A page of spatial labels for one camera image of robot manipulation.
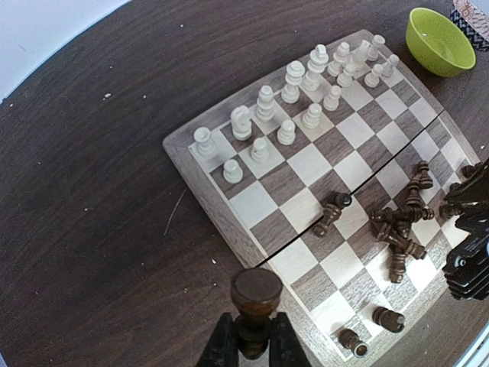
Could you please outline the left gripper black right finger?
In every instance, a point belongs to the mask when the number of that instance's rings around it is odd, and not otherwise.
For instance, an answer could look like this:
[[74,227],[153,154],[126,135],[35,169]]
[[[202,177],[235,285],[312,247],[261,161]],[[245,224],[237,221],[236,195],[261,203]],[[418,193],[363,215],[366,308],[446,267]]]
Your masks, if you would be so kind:
[[279,312],[271,322],[270,367],[311,367],[289,317]]

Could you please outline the dark pawn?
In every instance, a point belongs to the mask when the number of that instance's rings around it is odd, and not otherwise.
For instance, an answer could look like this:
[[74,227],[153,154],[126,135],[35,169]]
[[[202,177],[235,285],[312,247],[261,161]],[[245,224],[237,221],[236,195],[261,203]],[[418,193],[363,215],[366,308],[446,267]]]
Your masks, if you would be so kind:
[[343,329],[339,336],[340,344],[351,351],[354,357],[364,358],[368,354],[368,344],[360,339],[359,335],[351,329]]

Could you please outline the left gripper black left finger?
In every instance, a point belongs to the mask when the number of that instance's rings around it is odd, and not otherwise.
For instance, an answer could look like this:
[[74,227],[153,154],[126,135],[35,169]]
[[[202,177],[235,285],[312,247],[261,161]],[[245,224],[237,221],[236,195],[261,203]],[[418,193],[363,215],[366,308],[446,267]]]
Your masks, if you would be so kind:
[[196,366],[237,367],[238,338],[230,313],[223,313],[217,322]]

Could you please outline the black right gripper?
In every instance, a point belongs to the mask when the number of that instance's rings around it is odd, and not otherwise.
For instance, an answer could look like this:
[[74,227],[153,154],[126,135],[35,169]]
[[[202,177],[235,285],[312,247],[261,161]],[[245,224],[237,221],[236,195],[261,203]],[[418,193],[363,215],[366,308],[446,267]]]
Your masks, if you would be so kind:
[[488,162],[461,169],[465,181],[450,186],[442,218],[453,216],[468,236],[447,257],[442,268],[449,291],[457,300],[488,297]]

